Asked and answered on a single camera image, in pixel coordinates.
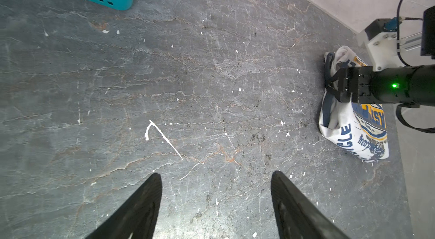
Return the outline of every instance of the black strap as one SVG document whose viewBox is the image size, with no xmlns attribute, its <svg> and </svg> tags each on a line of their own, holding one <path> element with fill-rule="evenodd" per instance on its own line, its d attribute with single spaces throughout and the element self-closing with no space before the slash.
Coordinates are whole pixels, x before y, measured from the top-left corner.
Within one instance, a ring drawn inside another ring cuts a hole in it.
<svg viewBox="0 0 435 239">
<path fill-rule="evenodd" d="M 421 131 L 423 133 L 435 133 L 435 128 L 421 129 L 421 128 L 415 128 L 415 127 L 409 125 L 405 121 L 405 119 L 403 119 L 403 116 L 402 116 L 402 107 L 406 107 L 406 106 L 404 106 L 403 104 L 400 104 L 400 105 L 397 106 L 397 108 L 396 108 L 396 116 L 397 116 L 397 119 L 399 119 L 399 121 L 403 125 L 405 125 L 406 127 L 411 128 L 411 129 L 416 129 L 416 130 Z"/>
</svg>

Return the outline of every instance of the black cable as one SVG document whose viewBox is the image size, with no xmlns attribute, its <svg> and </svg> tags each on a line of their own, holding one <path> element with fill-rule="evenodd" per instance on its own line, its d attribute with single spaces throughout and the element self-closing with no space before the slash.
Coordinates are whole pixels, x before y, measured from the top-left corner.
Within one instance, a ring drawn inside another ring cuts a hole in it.
<svg viewBox="0 0 435 239">
<path fill-rule="evenodd" d="M 418 18 L 418 17 L 405 17 L 404 20 L 423 20 L 422 18 Z"/>
<path fill-rule="evenodd" d="M 407 64 L 407 63 L 402 59 L 402 56 L 400 55 L 399 13 L 400 13 L 400 6 L 402 5 L 402 2 L 403 2 L 403 0 L 400 0 L 400 1 L 399 1 L 399 5 L 397 6 L 397 20 L 398 20 L 398 23 L 397 23 L 397 56 L 399 56 L 400 61 L 401 61 L 404 65 L 406 65 L 407 67 L 410 67 L 410 65 Z"/>
</svg>

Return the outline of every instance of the stone surface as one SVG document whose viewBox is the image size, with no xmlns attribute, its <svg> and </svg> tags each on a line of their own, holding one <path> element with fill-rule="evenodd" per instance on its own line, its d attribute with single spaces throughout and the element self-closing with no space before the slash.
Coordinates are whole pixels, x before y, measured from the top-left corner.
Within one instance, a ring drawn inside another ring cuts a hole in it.
<svg viewBox="0 0 435 239">
<path fill-rule="evenodd" d="M 318 130 L 323 53 L 365 54 L 306 0 L 2 0 L 0 14 L 4 238 L 84 237 L 153 171 L 155 238 L 277 238 L 274 170 L 352 238 L 411 237 L 392 107 L 373 167 Z M 144 139 L 149 120 L 183 160 L 154 127 Z"/>
</svg>

